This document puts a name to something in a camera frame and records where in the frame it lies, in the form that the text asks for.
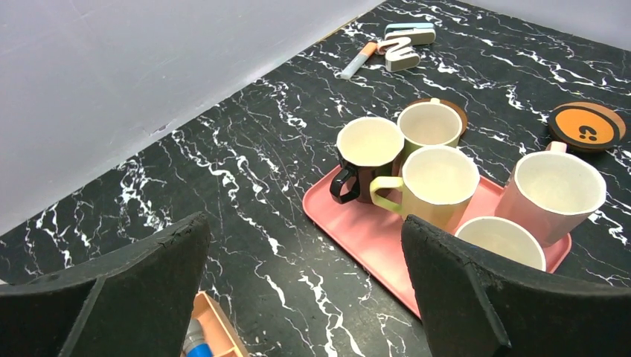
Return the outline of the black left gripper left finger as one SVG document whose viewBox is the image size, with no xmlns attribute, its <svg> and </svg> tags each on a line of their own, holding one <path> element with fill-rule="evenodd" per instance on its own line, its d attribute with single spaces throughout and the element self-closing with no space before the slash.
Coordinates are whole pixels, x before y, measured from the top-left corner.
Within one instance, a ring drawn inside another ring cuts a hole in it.
<svg viewBox="0 0 631 357">
<path fill-rule="evenodd" d="M 3 356 L 178 356 L 211 228 L 203 213 L 101 257 L 1 286 Z"/>
</svg>

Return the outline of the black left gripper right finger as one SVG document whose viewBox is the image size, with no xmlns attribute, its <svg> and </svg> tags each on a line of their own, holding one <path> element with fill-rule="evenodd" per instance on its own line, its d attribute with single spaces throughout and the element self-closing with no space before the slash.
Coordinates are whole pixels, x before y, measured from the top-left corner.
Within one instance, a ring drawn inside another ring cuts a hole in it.
<svg viewBox="0 0 631 357">
<path fill-rule="evenodd" d="M 434 356 L 628 356 L 630 290 L 549 274 L 410 215 L 401 242 Z"/>
</svg>

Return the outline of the brown grooved wooden coaster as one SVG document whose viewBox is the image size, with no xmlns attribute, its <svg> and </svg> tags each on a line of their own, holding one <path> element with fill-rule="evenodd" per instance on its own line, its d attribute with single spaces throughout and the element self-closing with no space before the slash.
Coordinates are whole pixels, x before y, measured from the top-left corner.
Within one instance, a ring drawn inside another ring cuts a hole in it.
<svg viewBox="0 0 631 357">
<path fill-rule="evenodd" d="M 413 102 L 410 102 L 408 104 L 408 106 L 412 106 L 418 103 L 428 103 L 428 102 L 432 102 L 435 101 L 436 103 L 440 103 L 443 104 L 445 106 L 448 106 L 449 108 L 453 109 L 455 112 L 457 112 L 458 116 L 461 119 L 462 122 L 462 129 L 460 132 L 460 136 L 462 136 L 466 130 L 467 130 L 467 125 L 468 125 L 468 117 L 467 117 L 467 113 L 458 105 L 456 105 L 455 103 L 448 101 L 448 100 L 444 100 L 444 99 L 439 99 L 439 98 L 420 98 L 418 100 L 415 100 Z"/>
</svg>

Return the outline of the orange black round coaster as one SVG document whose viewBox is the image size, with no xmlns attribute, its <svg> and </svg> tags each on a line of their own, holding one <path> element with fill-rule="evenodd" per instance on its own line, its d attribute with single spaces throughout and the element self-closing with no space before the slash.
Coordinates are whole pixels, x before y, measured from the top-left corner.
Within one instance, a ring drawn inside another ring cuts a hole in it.
<svg viewBox="0 0 631 357">
<path fill-rule="evenodd" d="M 596 103 L 570 102 L 554 108 L 548 131 L 578 152 L 603 152 L 624 139 L 627 125 L 613 110 Z"/>
</svg>

